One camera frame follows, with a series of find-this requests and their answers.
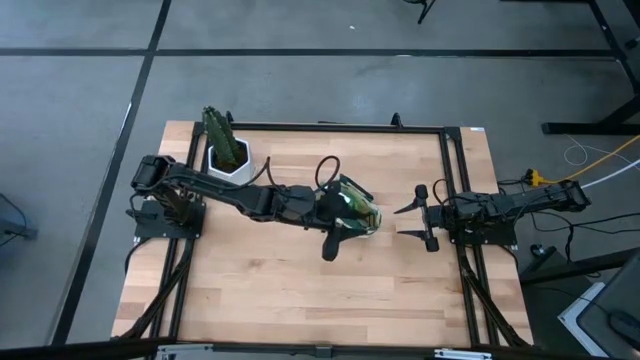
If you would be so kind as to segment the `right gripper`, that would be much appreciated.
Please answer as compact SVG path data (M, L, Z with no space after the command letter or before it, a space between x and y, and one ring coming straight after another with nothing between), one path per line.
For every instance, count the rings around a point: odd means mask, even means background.
M399 210L395 214L406 213L415 209L421 211L421 219L424 225L423 230L402 230L398 234L409 235L420 238L428 252L438 252L440 250L438 238L434 235L432 217L427 204L428 189L424 184L419 184L414 189L414 199L412 202Z

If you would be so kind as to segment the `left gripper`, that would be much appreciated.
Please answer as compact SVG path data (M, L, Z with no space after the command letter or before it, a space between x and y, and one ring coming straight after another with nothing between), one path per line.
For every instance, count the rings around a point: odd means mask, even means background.
M303 185L287 187L282 195L282 222L329 231L335 226L330 199L343 199L340 181L331 181L316 190ZM332 262L336 259L342 235L342 227L334 228L327 233L322 246L323 260Z

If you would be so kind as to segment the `cream canvas gardening bag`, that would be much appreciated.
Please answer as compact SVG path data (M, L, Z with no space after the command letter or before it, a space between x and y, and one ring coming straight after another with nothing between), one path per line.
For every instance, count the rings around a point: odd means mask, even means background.
M330 199L331 212L337 226L355 230L359 236L375 233L382 221L374 196L344 174L337 181L342 183L343 199Z

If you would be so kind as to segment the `white faceted plant pot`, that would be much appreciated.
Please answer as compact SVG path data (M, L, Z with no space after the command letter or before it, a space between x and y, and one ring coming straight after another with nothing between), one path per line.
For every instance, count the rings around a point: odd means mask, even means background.
M241 164L233 171L224 170L216 164L217 154L215 147L209 146L207 149L207 173L220 180L236 185L243 185L253 177L255 164L249 143L241 138L236 138L236 142L244 154L244 159L241 161Z

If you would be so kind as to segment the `green cactus plant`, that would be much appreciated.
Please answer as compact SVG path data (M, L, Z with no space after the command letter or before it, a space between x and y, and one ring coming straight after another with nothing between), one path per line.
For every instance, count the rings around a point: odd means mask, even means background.
M235 171L242 160L242 153L227 117L214 107L206 106L202 111L202 119L208 141L214 147L216 167L227 173Z

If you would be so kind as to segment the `white board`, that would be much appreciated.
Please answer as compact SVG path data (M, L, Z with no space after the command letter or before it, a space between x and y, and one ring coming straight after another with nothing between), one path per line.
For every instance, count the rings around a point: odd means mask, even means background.
M592 356L607 357L606 352L580 327L578 317L592 304L605 288L603 282L593 283L582 295L569 305L557 318L578 343Z

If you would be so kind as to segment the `black tripod leg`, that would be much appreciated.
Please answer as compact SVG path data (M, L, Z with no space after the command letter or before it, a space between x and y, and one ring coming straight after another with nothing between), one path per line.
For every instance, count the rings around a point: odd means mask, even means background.
M402 1L411 5L422 6L421 13L417 20L417 24L421 25L425 17L427 16L427 14L429 13L429 11L431 10L431 8L433 7L433 5L436 3L437 0L402 0Z

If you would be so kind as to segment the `black case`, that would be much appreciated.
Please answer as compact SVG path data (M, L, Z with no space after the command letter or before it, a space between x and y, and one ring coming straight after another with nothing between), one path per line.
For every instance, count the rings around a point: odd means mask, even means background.
M590 355L640 360L640 252L594 288L576 318L577 339Z

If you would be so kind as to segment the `dark floor object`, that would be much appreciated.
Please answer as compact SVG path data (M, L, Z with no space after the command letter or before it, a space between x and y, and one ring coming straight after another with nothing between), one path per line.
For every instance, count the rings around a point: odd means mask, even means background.
M0 248L13 240L35 240L38 230L24 211L6 195L0 193Z

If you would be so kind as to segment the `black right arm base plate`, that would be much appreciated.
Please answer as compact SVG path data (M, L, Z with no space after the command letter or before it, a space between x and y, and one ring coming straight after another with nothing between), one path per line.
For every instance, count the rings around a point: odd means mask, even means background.
M510 222L458 223L449 233L455 243L505 246L517 244L515 230Z

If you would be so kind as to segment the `black table frame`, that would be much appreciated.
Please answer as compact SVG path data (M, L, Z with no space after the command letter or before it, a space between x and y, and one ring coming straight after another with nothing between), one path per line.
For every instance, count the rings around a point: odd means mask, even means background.
M497 181L481 128L406 125L239 124L257 161L277 180L311 184L332 158L375 198L383 220L372 236L345 242L336 260L321 258L323 235L276 223L257 224L209 202L185 284L167 300L159 335L214 345L285 344L466 347L493 343L477 300L463 287L457 251L445 232L428 252L398 231L421 224L418 212L395 214L417 184L439 197L490 193Z

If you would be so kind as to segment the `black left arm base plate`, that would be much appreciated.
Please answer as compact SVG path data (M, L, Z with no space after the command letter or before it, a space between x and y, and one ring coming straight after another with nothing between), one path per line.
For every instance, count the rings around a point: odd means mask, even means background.
M134 219L136 229L134 235L140 238L177 238L197 239L202 235L206 204L192 202L185 224L169 220L164 208L158 201L146 200L141 210L128 209L126 214Z

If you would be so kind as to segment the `black desk leg frame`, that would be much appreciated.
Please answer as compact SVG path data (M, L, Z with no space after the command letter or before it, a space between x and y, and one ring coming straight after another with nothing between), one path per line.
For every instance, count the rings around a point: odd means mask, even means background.
M596 0L584 0L589 6L601 32L613 52L614 60L620 65L633 90L632 98L601 120L588 123L545 122L541 130L546 135L640 135L640 124L628 124L633 116L640 114L640 81L635 77L622 47L615 38Z

